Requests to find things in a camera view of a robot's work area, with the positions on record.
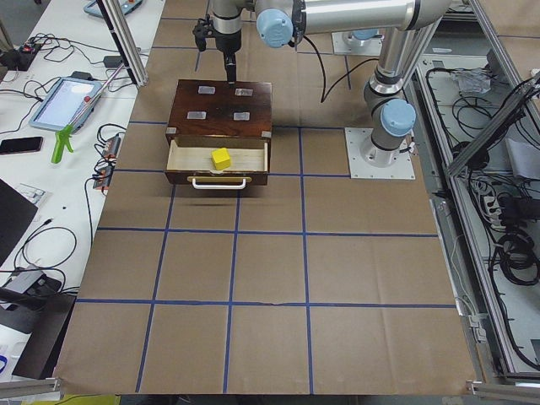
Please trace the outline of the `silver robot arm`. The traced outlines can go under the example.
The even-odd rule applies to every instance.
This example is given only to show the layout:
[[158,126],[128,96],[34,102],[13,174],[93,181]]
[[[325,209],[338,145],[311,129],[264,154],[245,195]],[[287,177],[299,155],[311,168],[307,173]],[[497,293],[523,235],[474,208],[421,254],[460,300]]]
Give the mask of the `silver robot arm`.
[[396,162],[416,121],[415,109],[399,93],[449,7],[437,0],[212,1],[211,13],[197,22],[193,34],[201,51],[208,38],[215,40],[227,80],[234,84],[245,10],[256,15],[259,37],[272,48],[297,46],[312,34],[382,29],[377,65],[364,87],[374,126],[360,154],[367,164],[383,168]]
[[383,35],[378,29],[353,30],[343,33],[343,41],[350,47],[366,47],[375,44]]

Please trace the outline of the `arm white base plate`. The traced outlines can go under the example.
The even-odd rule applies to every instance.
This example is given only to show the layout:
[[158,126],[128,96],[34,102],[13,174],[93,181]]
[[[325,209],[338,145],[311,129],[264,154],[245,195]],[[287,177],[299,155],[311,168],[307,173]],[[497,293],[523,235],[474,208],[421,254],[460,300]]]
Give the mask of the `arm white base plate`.
[[379,149],[372,142],[372,128],[345,127],[348,167],[352,179],[405,180],[415,179],[413,162],[405,139],[393,151]]
[[383,38],[384,35],[376,29],[333,32],[333,53],[377,57],[381,53]]

